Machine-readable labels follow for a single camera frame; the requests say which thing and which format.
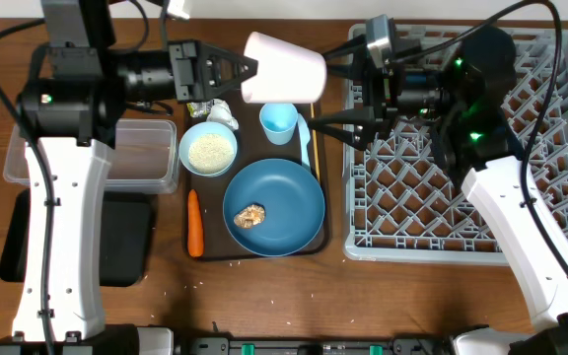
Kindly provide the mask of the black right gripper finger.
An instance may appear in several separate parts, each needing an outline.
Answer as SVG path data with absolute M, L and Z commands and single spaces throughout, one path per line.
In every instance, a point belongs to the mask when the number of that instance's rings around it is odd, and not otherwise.
M 329 64 L 330 60 L 349 57 L 349 64 Z M 322 55 L 329 75 L 335 77 L 363 77 L 367 63 L 367 40 L 365 35 L 358 35 L 340 46 Z
M 365 151 L 377 135 L 388 128 L 388 121 L 376 117 L 372 108 L 352 108 L 313 118 L 308 126 L 352 148 Z

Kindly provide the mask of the pink plastic cup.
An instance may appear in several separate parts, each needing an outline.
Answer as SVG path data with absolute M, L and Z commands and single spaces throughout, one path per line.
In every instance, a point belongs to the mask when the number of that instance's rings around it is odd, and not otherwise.
M 320 99 L 327 77 L 321 54 L 253 32 L 244 56 L 257 61 L 256 74 L 241 85 L 247 104 L 312 104 Z

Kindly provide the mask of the light blue plastic cup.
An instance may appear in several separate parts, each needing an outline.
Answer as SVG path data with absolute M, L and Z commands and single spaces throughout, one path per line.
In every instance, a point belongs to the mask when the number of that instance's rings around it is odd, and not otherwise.
M 293 137 L 298 111 L 292 104 L 265 104 L 259 121 L 267 140 L 274 145 L 285 145 Z

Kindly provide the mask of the large blue plate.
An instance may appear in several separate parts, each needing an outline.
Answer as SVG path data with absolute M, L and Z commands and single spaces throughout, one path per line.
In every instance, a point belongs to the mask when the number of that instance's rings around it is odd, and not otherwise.
M 234 217 L 252 204 L 265 209 L 264 221 L 242 229 Z M 305 248 L 319 233 L 326 213 L 320 184 L 303 166 L 264 159 L 240 170 L 223 198 L 226 227 L 244 249 L 260 256 L 285 256 Z

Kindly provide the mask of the brown food scrap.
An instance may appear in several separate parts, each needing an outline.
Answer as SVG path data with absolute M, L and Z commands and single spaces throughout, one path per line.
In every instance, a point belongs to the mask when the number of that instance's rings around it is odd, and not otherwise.
M 258 204 L 247 206 L 234 217 L 234 223 L 242 229 L 251 229 L 261 224 L 265 219 L 265 209 Z

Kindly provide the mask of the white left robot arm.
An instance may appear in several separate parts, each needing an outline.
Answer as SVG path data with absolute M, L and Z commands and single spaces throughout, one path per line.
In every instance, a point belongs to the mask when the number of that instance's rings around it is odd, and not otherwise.
M 166 327 L 106 322 L 101 220 L 116 126 L 141 103 L 215 99 L 258 64 L 194 39 L 118 49 L 105 1 L 41 8 L 48 41 L 18 97 L 5 101 L 26 141 L 31 205 L 24 290 L 0 354 L 175 354 Z

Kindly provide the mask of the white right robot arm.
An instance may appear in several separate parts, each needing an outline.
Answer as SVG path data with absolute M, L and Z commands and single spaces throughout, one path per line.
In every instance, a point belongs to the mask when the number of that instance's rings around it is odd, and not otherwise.
M 530 173 L 530 144 L 502 110 L 516 83 L 513 39 L 482 24 L 452 39 L 440 70 L 417 65 L 426 51 L 384 17 L 324 54 L 331 75 L 362 84 L 363 106 L 315 119 L 313 130 L 364 150 L 402 116 L 431 128 L 436 165 L 475 207 L 497 240 L 532 318 L 530 336 L 476 328 L 453 336 L 447 354 L 568 354 L 568 240 Z

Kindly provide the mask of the grey dishwasher rack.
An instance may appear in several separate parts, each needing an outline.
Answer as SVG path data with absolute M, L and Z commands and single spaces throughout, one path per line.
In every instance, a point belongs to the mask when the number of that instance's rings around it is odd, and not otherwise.
M 531 185 L 568 240 L 568 31 L 510 29 L 516 86 L 501 111 L 532 151 Z M 492 232 L 459 189 L 482 167 L 475 138 L 450 139 L 451 127 L 398 122 L 365 151 L 343 152 L 344 246 L 353 260 L 502 265 Z

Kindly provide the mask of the crumpled white tissue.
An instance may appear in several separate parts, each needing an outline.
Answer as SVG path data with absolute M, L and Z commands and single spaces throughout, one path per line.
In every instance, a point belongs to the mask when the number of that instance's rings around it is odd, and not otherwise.
M 225 101 L 220 99 L 214 99 L 212 103 L 213 106 L 210 108 L 206 120 L 210 122 L 221 123 L 232 131 L 238 130 L 239 123 L 232 115 L 229 105 Z

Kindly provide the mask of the yellow green snack wrapper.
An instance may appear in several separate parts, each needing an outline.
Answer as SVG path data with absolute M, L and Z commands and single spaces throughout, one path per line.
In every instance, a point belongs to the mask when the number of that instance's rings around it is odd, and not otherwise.
M 192 118 L 207 117 L 211 112 L 212 107 L 215 105 L 214 100 L 206 102 L 192 102 L 187 103 L 186 108 Z

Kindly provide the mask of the wooden chopstick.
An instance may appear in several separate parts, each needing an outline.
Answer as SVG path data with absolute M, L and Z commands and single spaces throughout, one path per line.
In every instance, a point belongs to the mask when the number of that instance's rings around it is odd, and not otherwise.
M 315 115 L 315 105 L 314 104 L 310 104 L 310 121 L 312 121 L 313 119 L 315 119 L 316 115 Z M 312 142 L 313 142 L 313 153 L 314 153 L 314 163 L 315 163 L 315 172 L 316 172 L 316 178 L 319 182 L 319 184 L 321 183 L 321 178 L 320 178 L 320 161 L 319 161 L 319 147 L 318 147 L 318 138 L 317 138 L 317 133 L 312 130 Z

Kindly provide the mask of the light blue plastic knife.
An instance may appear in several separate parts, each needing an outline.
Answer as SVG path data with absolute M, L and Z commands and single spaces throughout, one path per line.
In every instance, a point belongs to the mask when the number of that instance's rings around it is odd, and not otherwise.
M 298 114 L 297 123 L 298 123 L 298 131 L 300 138 L 301 163 L 305 169 L 310 171 L 311 167 L 310 167 L 310 157 L 308 150 L 308 146 L 311 141 L 310 129 L 308 127 L 307 122 L 304 120 L 303 116 L 300 113 Z

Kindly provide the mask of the light blue rice bowl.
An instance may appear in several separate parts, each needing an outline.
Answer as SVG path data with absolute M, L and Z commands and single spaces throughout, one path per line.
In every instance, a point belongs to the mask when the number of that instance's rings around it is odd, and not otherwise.
M 224 174 L 238 153 L 234 132 L 218 122 L 201 122 L 182 135 L 178 146 L 183 166 L 197 176 L 213 178 Z

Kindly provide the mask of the orange carrot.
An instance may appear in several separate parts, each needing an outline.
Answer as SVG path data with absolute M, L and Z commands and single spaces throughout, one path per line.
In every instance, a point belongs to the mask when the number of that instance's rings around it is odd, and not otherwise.
M 198 195 L 192 189 L 187 197 L 187 250 L 191 257 L 204 253 L 204 232 Z

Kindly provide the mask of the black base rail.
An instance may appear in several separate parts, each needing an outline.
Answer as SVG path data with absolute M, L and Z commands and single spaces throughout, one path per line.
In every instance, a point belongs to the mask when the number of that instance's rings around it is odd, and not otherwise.
M 112 339 L 105 354 L 522 354 L 561 351 L 545 334 L 524 335 L 478 327 L 447 337 L 400 335 L 381 339 L 235 337 L 229 333 L 182 338 L 168 328 L 136 327 Z

